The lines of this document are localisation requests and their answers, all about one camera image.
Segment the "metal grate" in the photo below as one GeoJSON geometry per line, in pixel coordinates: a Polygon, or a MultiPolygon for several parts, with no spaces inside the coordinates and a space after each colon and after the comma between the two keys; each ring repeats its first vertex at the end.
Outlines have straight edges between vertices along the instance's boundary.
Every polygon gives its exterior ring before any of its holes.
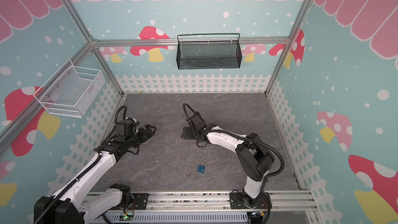
{"type": "Polygon", "coordinates": [[[50,114],[82,118],[104,84],[101,70],[72,64],[45,90],[41,86],[34,97],[50,114]]]}
{"type": "Polygon", "coordinates": [[[239,36],[239,34],[178,35],[178,69],[239,68],[242,60],[239,36]]]}
{"type": "MultiPolygon", "coordinates": [[[[204,222],[247,222],[246,212],[136,212],[131,221],[120,220],[122,213],[106,213],[106,217],[112,223],[204,223],[204,222]]],[[[92,224],[105,223],[102,217],[98,217],[92,224]]]]}

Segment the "white picket fence illustration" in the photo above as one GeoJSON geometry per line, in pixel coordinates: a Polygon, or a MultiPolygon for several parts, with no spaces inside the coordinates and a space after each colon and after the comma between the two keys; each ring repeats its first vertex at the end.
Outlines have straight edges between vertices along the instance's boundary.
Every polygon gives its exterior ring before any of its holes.
{"type": "Polygon", "coordinates": [[[57,168],[57,178],[48,182],[50,188],[47,197],[62,188],[90,161],[94,156],[93,149],[98,147],[104,137],[109,123],[113,119],[113,112],[119,102],[119,94],[112,84],[106,83],[102,88],[103,95],[99,96],[96,107],[91,108],[91,117],[86,117],[87,124],[81,126],[82,133],[76,135],[76,144],[70,145],[70,154],[64,156],[64,166],[57,168]]]}
{"type": "Polygon", "coordinates": [[[318,174],[320,167],[314,165],[312,161],[314,154],[308,152],[309,144],[303,140],[304,133],[299,131],[299,124],[295,122],[296,116],[291,114],[292,108],[288,107],[288,100],[285,100],[279,81],[275,81],[269,96],[292,164],[300,173],[296,176],[305,189],[311,190],[323,222],[341,224],[342,213],[333,207],[334,196],[326,192],[326,180],[321,179],[318,174]]]}
{"type": "Polygon", "coordinates": [[[188,75],[183,77],[139,77],[131,76],[127,77],[124,75],[122,78],[116,76],[117,81],[124,90],[128,93],[228,93],[228,92],[240,92],[240,93],[261,93],[267,89],[268,83],[271,79],[271,75],[263,77],[260,75],[255,77],[254,75],[248,77],[246,75],[240,77],[231,75],[223,77],[214,76],[210,77],[204,75],[199,77],[196,75],[192,77],[188,75]]]}

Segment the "white wire basket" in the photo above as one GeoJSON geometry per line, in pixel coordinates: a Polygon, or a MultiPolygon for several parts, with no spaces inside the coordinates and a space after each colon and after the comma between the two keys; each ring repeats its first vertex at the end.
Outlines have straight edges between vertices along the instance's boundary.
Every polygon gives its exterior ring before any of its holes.
{"type": "Polygon", "coordinates": [[[101,70],[67,62],[71,66],[45,87],[50,77],[33,96],[50,114],[82,118],[105,84],[105,78],[101,70]]]}

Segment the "wire mesh basket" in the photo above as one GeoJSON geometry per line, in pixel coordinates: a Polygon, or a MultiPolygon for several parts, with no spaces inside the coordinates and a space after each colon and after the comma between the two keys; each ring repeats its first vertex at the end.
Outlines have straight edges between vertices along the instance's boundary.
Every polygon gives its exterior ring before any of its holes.
{"type": "Polygon", "coordinates": [[[105,84],[101,70],[71,66],[48,86],[47,80],[33,96],[50,114],[82,118],[105,84]]]}
{"type": "Polygon", "coordinates": [[[178,69],[240,68],[239,34],[178,35],[178,69]]]}

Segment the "black cable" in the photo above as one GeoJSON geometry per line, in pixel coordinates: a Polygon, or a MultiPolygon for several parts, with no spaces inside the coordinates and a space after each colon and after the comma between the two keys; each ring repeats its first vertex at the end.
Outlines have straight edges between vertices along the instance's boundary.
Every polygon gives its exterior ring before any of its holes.
{"type": "Polygon", "coordinates": [[[121,107],[119,107],[119,109],[117,109],[117,111],[116,111],[115,119],[113,120],[113,128],[112,128],[111,132],[109,132],[108,136],[99,144],[100,146],[101,146],[103,143],[107,142],[108,139],[109,139],[109,137],[110,137],[110,136],[113,134],[113,132],[115,131],[115,129],[116,129],[116,123],[117,123],[117,117],[119,116],[119,112],[120,112],[122,109],[124,109],[124,111],[123,111],[123,120],[126,119],[127,107],[126,107],[126,106],[121,106],[121,107]]]}
{"type": "Polygon", "coordinates": [[[38,224],[47,214],[47,212],[57,203],[57,201],[73,186],[73,184],[79,181],[89,170],[91,170],[101,160],[101,157],[102,155],[98,154],[97,159],[89,167],[87,167],[87,169],[85,169],[82,173],[80,173],[55,198],[53,198],[51,202],[47,205],[47,207],[36,218],[33,224],[38,224]]]}
{"type": "Polygon", "coordinates": [[[229,136],[231,136],[231,137],[234,137],[234,138],[236,138],[236,139],[239,139],[239,140],[243,140],[243,141],[246,141],[246,142],[251,142],[251,143],[254,143],[254,144],[257,144],[257,145],[265,146],[265,147],[267,147],[269,150],[271,150],[271,151],[278,157],[279,161],[281,162],[281,166],[279,167],[279,169],[278,169],[277,171],[265,175],[265,176],[264,176],[264,180],[265,180],[265,181],[268,180],[269,177],[273,177],[273,176],[279,175],[280,173],[282,173],[283,169],[285,168],[285,161],[283,160],[282,155],[281,155],[276,149],[274,149],[273,147],[271,147],[271,146],[269,146],[269,145],[267,145],[267,144],[265,144],[265,143],[258,142],[258,141],[256,141],[256,140],[251,139],[251,138],[244,138],[244,137],[235,135],[235,134],[233,134],[233,133],[231,133],[231,132],[228,132],[228,131],[225,131],[225,130],[220,130],[220,129],[219,129],[219,130],[209,130],[209,131],[203,132],[202,135],[200,136],[199,140],[202,140],[203,137],[204,137],[207,133],[210,133],[210,132],[224,133],[224,134],[227,134],[227,135],[229,135],[229,136]]]}
{"type": "Polygon", "coordinates": [[[107,224],[113,224],[111,221],[108,220],[108,218],[105,216],[105,213],[103,213],[101,216],[103,218],[103,220],[107,223],[107,224]]]}

